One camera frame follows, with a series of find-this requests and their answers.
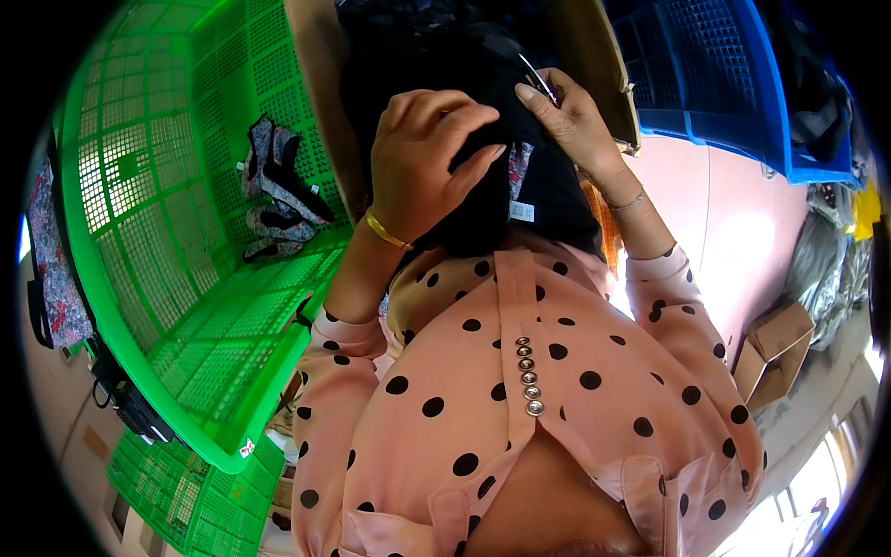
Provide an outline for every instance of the black garment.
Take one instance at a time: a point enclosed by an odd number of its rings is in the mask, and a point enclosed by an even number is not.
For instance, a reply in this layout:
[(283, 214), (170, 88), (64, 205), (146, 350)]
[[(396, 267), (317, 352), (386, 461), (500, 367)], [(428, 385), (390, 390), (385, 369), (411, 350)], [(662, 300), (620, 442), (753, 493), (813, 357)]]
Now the black garment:
[(380, 37), (354, 48), (343, 71), (340, 97), (356, 130), (366, 183), (372, 183), (371, 149), (390, 97), (413, 89), (458, 89), (494, 106), (501, 118), (471, 134), (450, 169), (486, 145), (504, 143), (509, 148), (464, 203), (415, 245), (423, 249), (440, 243), (462, 258), (496, 249), (507, 233), (510, 146), (526, 142), (535, 149), (518, 201), (535, 205), (535, 222), (518, 224), (604, 259), (601, 228), (572, 161), (514, 94), (514, 85), (526, 81), (516, 56), (521, 49), (503, 28), (490, 23), (471, 24), (444, 37)]

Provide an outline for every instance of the green plastic basket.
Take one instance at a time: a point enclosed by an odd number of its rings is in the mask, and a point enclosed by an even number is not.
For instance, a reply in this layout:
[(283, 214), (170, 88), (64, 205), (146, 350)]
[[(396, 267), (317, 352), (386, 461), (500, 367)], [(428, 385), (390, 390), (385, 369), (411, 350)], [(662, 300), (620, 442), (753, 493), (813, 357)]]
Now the green plastic basket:
[(111, 458), (111, 485), (182, 555), (253, 557), (284, 455), (266, 435), (247, 467), (226, 474), (179, 443), (152, 446), (130, 431)]
[[(263, 113), (336, 215), (296, 258), (246, 266), (235, 164)], [(227, 473), (258, 439), (352, 233), (282, 0), (131, 3), (75, 76), (61, 126), (72, 255), (99, 333), (155, 411)]]

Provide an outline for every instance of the silver button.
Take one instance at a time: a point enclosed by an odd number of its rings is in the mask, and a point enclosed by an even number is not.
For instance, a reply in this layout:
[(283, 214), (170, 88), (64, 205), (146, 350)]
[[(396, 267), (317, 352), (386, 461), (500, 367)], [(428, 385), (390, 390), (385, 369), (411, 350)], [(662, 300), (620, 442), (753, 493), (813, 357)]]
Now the silver button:
[(526, 414), (540, 416), (544, 414), (544, 403), (540, 400), (530, 400), (526, 405)]

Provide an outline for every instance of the gold bangle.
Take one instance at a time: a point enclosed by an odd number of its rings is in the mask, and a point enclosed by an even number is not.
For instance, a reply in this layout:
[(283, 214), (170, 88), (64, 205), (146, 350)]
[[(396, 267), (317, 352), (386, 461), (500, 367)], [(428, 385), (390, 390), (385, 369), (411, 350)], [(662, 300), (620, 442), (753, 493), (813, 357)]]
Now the gold bangle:
[(378, 235), (378, 238), (381, 238), (384, 242), (393, 244), (397, 248), (403, 251), (411, 251), (414, 250), (414, 246), (408, 242), (403, 242), (394, 236), (393, 234), (387, 232), (387, 229), (380, 223), (380, 221), (374, 217), (372, 214), (372, 210), (368, 209), (365, 211), (365, 222), (368, 223), (368, 226)]

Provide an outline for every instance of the pink polka dot blouse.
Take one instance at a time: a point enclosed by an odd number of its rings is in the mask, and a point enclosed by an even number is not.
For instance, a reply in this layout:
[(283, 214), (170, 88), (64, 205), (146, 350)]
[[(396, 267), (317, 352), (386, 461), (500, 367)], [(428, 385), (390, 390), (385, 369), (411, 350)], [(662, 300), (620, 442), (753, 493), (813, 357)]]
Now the pink polka dot blouse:
[(636, 320), (594, 256), (514, 230), (485, 258), (425, 251), (390, 285), (404, 346), (379, 381), (380, 322), (320, 312), (298, 363), (297, 555), (451, 557), (535, 423), (660, 555), (708, 555), (767, 465), (679, 247), (628, 261)]

